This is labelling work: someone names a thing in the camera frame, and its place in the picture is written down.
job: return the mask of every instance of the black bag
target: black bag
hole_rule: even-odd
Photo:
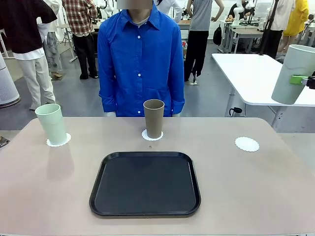
[[[220,46],[221,41],[222,41],[222,30],[221,30],[221,27],[219,26],[216,29],[215,33],[213,34],[213,42],[214,44]]]

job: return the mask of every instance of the gray t-shirt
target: gray t-shirt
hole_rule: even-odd
[[[212,0],[193,0],[193,14],[189,30],[209,31]]]

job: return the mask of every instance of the person in gray shirt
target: person in gray shirt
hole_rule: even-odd
[[[186,10],[191,17],[191,22],[185,61],[185,83],[187,85],[197,85],[196,77],[201,75],[209,36],[210,17],[211,21],[215,22],[223,13],[222,0],[215,1],[220,8],[216,17],[211,17],[212,0],[188,1]],[[193,14],[190,10],[191,4],[193,5]],[[189,81],[191,73],[193,74],[193,82]]]

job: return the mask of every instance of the person in blue shirt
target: person in blue shirt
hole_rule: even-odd
[[[159,99],[164,116],[178,116],[185,103],[179,26],[151,9],[122,10],[98,32],[99,96],[107,116],[143,117],[143,103]]]

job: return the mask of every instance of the tray rim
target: tray rim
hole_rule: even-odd
[[[136,154],[136,153],[145,153],[146,155],[156,155],[157,152],[163,153],[163,155],[167,155],[167,156],[181,156],[183,158],[185,158],[188,163],[189,163],[189,170],[190,170],[190,176],[191,176],[191,180],[192,180],[192,185],[193,185],[193,191],[194,191],[194,195],[196,198],[196,204],[195,206],[186,212],[178,212],[178,213],[173,213],[173,214],[160,214],[160,213],[154,213],[154,214],[141,214],[141,213],[133,213],[133,214],[104,214],[100,211],[98,211],[95,207],[95,199],[96,199],[96,195],[97,195],[97,191],[98,191],[98,186],[99,183],[101,181],[102,175],[101,172],[104,171],[104,167],[106,166],[106,162],[110,159],[116,158],[118,156],[121,156],[121,154]],[[90,209],[91,211],[98,215],[98,216],[106,216],[106,217],[126,217],[126,216],[131,216],[131,217],[135,217],[135,216],[143,216],[143,217],[156,217],[156,216],[183,216],[183,217],[187,217],[190,216],[192,214],[194,214],[200,207],[201,204],[201,195],[200,195],[200,191],[199,191],[199,185],[198,185],[198,181],[197,181],[197,176],[195,173],[195,169],[194,169],[194,163],[193,160],[186,154],[179,152],[179,151],[118,151],[118,152],[113,152],[107,156],[105,156],[100,164],[99,170],[97,172],[96,178],[95,178],[95,182],[92,188],[92,192],[90,195],[90,199],[89,199],[89,205],[90,205]]]

